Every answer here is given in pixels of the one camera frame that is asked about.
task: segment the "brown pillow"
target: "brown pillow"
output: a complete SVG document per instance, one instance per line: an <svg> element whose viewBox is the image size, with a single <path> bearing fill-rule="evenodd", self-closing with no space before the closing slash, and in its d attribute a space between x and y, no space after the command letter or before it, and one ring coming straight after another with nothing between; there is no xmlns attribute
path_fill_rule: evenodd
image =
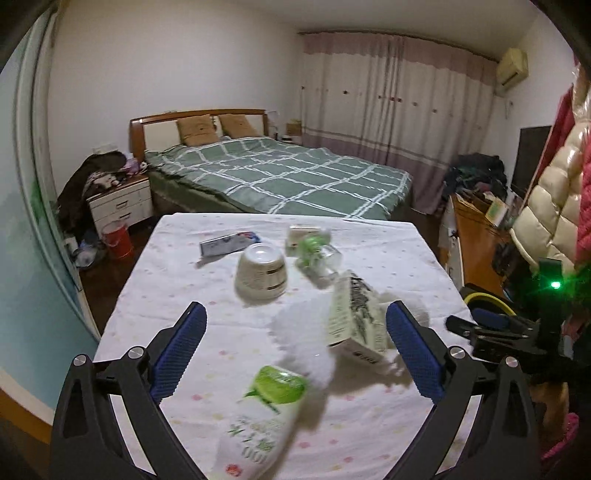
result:
<svg viewBox="0 0 591 480"><path fill-rule="evenodd" d="M177 128L181 141L188 147L200 147L220 141L210 115L179 118Z"/></svg>
<svg viewBox="0 0 591 480"><path fill-rule="evenodd" d="M246 115L226 113L219 116L224 133L232 138L260 137L246 118Z"/></svg>

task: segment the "wooden headboard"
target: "wooden headboard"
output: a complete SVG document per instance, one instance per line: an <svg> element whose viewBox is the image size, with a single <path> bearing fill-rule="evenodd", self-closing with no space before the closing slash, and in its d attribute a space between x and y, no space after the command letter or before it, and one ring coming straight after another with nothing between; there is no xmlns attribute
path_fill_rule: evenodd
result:
<svg viewBox="0 0 591 480"><path fill-rule="evenodd" d="M188 112L169 112L159 113L158 115L144 116L142 118L134 118L129 122L129 143L131 151L134 157L139 161L144 159L144 152L146 150L146 140L144 134L144 127L149 124L157 124L160 122L170 122L178 120L179 118L185 118L188 116L196 115L211 115L218 116L224 115L225 113L233 113L235 115L260 115L262 117L263 134L269 134L269 122L267 114L264 110L257 109L244 109L244 108L230 108L230 109L218 109L218 110L191 110Z"/></svg>

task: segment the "air conditioner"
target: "air conditioner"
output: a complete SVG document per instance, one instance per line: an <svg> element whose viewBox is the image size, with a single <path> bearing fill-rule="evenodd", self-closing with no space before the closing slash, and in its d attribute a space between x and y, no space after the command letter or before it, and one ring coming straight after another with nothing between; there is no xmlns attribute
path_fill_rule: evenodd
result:
<svg viewBox="0 0 591 480"><path fill-rule="evenodd" d="M496 68L497 93L505 93L528 75L527 53L518 48L510 48Z"/></svg>

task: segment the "wooden floor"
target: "wooden floor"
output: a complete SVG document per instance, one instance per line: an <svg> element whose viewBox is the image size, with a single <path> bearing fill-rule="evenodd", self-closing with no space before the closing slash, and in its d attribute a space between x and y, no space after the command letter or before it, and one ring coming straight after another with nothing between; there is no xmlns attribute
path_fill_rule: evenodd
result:
<svg viewBox="0 0 591 480"><path fill-rule="evenodd" d="M122 260L113 260L107 256L97 266L80 272L86 300L101 334L105 331L107 320L115 309L115 303L125 282L148 243L154 224L155 222L141 222L130 227L129 235L134 245L133 255Z"/></svg>
<svg viewBox="0 0 591 480"><path fill-rule="evenodd" d="M437 238L439 234L439 219L433 215L423 215L414 210L410 211L408 221L417 230L427 245L437 256ZM129 234L134 245L134 254L124 260L112 260L106 257L97 266L80 272L82 286L86 293L90 311L95 318L96 326L103 333L109 317L115 309L117 298L131 275L135 263L152 234L156 220L141 222L130 227Z"/></svg>

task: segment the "puffer jacket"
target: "puffer jacket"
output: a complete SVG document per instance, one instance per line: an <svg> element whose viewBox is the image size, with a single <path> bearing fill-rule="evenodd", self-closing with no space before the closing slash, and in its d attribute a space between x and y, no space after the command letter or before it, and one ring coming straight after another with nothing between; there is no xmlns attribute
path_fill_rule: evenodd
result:
<svg viewBox="0 0 591 480"><path fill-rule="evenodd" d="M591 131L591 93L584 74L575 82L572 104L574 127L510 231L533 270L540 258L554 258L562 261L565 275L573 272L576 261L584 151Z"/></svg>

